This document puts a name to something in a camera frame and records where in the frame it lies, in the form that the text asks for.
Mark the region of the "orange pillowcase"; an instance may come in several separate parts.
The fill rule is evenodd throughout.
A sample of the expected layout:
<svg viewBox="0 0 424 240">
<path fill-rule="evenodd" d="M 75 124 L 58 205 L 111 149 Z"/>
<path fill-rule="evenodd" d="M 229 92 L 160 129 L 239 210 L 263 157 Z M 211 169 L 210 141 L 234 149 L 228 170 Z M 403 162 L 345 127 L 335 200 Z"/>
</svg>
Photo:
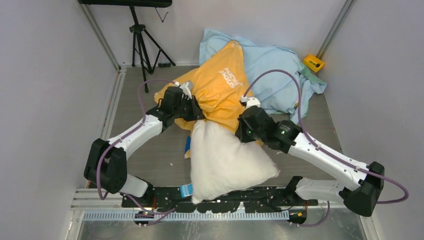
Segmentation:
<svg viewBox="0 0 424 240">
<path fill-rule="evenodd" d="M 191 93 L 208 121 L 236 132 L 238 117 L 244 111 L 240 99 L 250 85 L 239 42 L 229 41 L 204 64 L 176 78 L 176 81 L 180 84 L 193 83 Z"/>
</svg>

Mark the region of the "white pillow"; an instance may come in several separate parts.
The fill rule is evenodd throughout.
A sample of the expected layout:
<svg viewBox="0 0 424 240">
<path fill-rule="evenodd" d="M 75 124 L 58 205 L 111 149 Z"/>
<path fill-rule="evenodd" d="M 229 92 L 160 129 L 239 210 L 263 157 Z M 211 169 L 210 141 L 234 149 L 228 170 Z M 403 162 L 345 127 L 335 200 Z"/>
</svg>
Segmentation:
<svg viewBox="0 0 424 240">
<path fill-rule="evenodd" d="M 177 119 L 175 122 L 191 133 L 189 158 L 193 204 L 245 190 L 279 176 L 277 165 L 258 143 L 242 143 L 232 131 L 214 121 Z"/>
</svg>

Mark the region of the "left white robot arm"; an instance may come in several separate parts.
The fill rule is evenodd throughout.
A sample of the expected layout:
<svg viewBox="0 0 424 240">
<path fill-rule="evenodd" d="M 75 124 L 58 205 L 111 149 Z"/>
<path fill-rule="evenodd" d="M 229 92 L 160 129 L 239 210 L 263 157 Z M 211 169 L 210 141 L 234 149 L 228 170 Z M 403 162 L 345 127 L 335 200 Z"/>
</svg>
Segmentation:
<svg viewBox="0 0 424 240">
<path fill-rule="evenodd" d="M 84 178 L 108 193 L 132 195 L 141 207 L 148 207 L 154 199 L 148 190 L 149 183 L 128 174 L 127 160 L 143 144 L 173 125 L 176 119 L 186 122 L 204 119 L 196 97 L 191 93 L 192 87 L 191 81 L 176 82 L 135 125 L 108 140 L 96 139 L 90 148 Z"/>
</svg>

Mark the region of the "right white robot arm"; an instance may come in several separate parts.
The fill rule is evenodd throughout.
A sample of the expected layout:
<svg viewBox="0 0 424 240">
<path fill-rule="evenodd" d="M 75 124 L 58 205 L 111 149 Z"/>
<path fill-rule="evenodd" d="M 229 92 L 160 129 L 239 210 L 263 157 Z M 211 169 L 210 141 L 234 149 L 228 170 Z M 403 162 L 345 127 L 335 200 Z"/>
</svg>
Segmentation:
<svg viewBox="0 0 424 240">
<path fill-rule="evenodd" d="M 334 180 L 314 180 L 294 176 L 285 192 L 291 205 L 303 200 L 323 200 L 344 204 L 353 213 L 370 217 L 384 188 L 379 176 L 385 167 L 351 159 L 307 136 L 290 120 L 274 121 L 258 107 L 247 108 L 239 117 L 236 137 L 243 143 L 260 141 L 272 150 L 305 160 L 334 177 Z"/>
</svg>

